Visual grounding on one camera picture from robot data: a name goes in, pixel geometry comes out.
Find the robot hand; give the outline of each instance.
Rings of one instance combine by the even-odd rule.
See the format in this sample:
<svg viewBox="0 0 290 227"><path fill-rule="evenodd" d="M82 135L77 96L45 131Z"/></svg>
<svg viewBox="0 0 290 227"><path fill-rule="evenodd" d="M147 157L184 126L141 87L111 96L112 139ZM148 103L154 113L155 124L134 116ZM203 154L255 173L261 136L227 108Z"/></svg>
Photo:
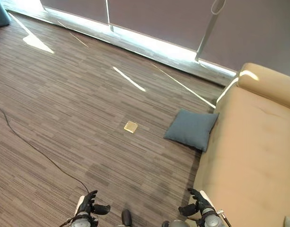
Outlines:
<svg viewBox="0 0 290 227"><path fill-rule="evenodd" d="M196 203L189 204L185 207L179 207L179 212L184 216L191 216L200 211L202 218L196 220L197 226L200 227L225 227L221 218L215 211L214 207L206 200L203 195L193 188L188 188L188 191Z"/></svg>
<svg viewBox="0 0 290 227"><path fill-rule="evenodd" d="M110 206L103 206L94 204L95 197L97 196L97 190L90 192L88 195L84 197L83 202L80 204L76 214L79 214L81 212L85 212L87 214L98 214L98 215L105 215L109 213Z"/></svg>
<svg viewBox="0 0 290 227"><path fill-rule="evenodd" d="M60 227L65 226L71 221L72 221L71 227L97 227L98 219L93 218L91 216L91 213L105 215L109 213L111 207L109 205L103 206L94 204L96 195L97 190L88 193L86 196L81 196L79 203L77 205L78 208L75 213L75 216L69 219Z"/></svg>

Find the gray roller blind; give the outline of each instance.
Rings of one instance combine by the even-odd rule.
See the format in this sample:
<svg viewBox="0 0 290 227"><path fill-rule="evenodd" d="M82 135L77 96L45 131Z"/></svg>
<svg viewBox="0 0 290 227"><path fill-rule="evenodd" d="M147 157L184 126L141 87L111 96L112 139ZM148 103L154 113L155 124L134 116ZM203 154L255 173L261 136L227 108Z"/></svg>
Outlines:
<svg viewBox="0 0 290 227"><path fill-rule="evenodd" d="M110 23L197 50L213 0L108 0Z"/></svg>
<svg viewBox="0 0 290 227"><path fill-rule="evenodd" d="M108 24L106 0L41 0L44 7Z"/></svg>
<svg viewBox="0 0 290 227"><path fill-rule="evenodd" d="M254 62L290 75L290 0L227 0L200 57L234 70Z"/></svg>

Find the black cable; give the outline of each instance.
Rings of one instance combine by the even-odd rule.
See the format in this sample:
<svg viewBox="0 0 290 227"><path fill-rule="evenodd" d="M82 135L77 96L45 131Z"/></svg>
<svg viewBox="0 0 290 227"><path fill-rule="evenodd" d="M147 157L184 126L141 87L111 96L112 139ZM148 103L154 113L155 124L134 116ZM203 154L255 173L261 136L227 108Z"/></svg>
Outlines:
<svg viewBox="0 0 290 227"><path fill-rule="evenodd" d="M72 179L78 181L81 183L81 185L84 186L84 188L86 189L87 193L89 193L88 188L86 187L86 185L80 181L79 179L75 178L74 176L66 173L64 170L62 170L54 161L52 161L46 154L44 154L43 152L41 152L39 149L37 149L35 146L33 146L31 143L29 143L26 139L24 139L23 137L21 137L16 131L14 131L14 129L11 127L11 125L9 124L9 120L8 117L6 116L5 112L0 108L0 111L3 113L4 118L6 120L6 123L8 125L8 127L11 129L11 131L17 136L19 137L21 140L23 140L26 144L28 144L29 146L31 146L34 150L36 150L37 152L39 152L41 155L43 155L46 159L48 159L52 164L54 164L61 172L63 172L64 174L66 174L67 176L71 177Z"/></svg>

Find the beige sofa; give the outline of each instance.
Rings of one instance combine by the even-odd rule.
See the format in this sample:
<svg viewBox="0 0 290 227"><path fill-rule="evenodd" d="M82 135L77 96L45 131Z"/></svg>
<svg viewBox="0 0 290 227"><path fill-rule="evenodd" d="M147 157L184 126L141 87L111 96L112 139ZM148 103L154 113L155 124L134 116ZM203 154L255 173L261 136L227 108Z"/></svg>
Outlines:
<svg viewBox="0 0 290 227"><path fill-rule="evenodd" d="M233 227L282 227L290 216L290 77L247 63L215 113L194 188Z"/></svg>

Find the throw pillow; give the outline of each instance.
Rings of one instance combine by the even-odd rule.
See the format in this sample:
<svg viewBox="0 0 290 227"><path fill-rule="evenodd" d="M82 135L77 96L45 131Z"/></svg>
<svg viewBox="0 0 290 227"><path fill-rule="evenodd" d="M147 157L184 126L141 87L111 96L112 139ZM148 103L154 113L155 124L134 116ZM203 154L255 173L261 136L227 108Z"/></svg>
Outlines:
<svg viewBox="0 0 290 227"><path fill-rule="evenodd" d="M199 114L181 109L164 138L195 147L205 152L208 146L210 131L217 117L218 114Z"/></svg>
<svg viewBox="0 0 290 227"><path fill-rule="evenodd" d="M285 227L290 227L290 218L289 217L285 218Z"/></svg>

